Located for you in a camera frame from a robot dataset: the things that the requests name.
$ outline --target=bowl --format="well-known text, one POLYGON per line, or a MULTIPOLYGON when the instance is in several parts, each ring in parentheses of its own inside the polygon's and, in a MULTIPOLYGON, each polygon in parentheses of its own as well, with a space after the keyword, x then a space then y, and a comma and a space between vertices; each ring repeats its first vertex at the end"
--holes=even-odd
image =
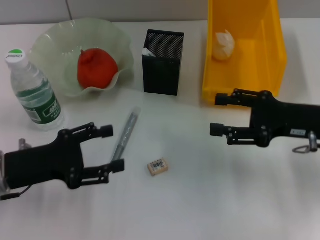
POLYGON ((126 78, 134 65, 130 37, 109 21, 82 18, 65 21, 51 27, 34 43, 28 58, 48 77, 55 91, 68 97, 89 92, 111 90, 119 79, 126 78), (111 55, 118 73, 107 88, 82 88, 77 79, 81 50, 99 48, 111 55))

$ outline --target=yellow plastic storage bin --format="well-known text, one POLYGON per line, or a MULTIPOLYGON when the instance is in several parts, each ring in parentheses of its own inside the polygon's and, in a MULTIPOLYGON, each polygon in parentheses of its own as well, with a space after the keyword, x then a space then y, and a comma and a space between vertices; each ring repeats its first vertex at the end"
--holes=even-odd
POLYGON ((278 95, 287 54, 277 0, 208 0, 208 36, 202 97, 214 103, 217 93, 234 89, 278 95), (216 33, 228 30, 235 40, 230 59, 213 58, 216 33))

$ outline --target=table surface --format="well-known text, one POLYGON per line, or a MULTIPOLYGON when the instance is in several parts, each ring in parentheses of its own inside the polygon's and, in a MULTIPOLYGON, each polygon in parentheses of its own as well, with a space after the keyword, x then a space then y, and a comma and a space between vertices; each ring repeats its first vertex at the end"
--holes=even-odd
MULTIPOLYGON (((279 98, 320 104, 320 19, 282 19, 287 67, 279 98)), ((319 240, 318 154, 294 154, 303 139, 277 138, 269 148, 228 146, 210 123, 247 127, 249 109, 201 103, 207 22, 116 23, 132 38, 134 80, 85 99, 59 96, 63 127, 112 124, 114 137, 82 145, 86 166, 110 161, 130 111, 141 116, 124 152, 126 169, 108 185, 69 190, 58 180, 0 203, 0 236, 10 240, 319 240), (143 93, 141 50, 148 29, 184 32, 179 96, 143 93), (151 177, 147 164, 166 158, 151 177)), ((28 50, 53 24, 0 26, 0 56, 28 50)), ((50 143, 57 131, 36 130, 13 94, 0 61, 0 147, 50 143)))

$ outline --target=pen holder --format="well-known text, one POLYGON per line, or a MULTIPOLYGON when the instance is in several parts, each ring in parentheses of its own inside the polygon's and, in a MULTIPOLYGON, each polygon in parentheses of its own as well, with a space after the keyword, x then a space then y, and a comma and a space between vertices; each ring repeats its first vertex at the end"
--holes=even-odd
POLYGON ((142 55, 145 93, 178 95, 184 33, 148 30, 144 48, 155 56, 142 55))

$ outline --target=plastic bottle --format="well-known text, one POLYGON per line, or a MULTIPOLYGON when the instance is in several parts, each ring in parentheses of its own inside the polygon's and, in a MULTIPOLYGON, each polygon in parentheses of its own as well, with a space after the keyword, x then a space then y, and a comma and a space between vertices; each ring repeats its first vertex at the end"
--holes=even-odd
POLYGON ((21 49, 8 52, 5 61, 11 70, 14 94, 31 120, 44 131, 57 128, 64 116, 48 78, 21 49))

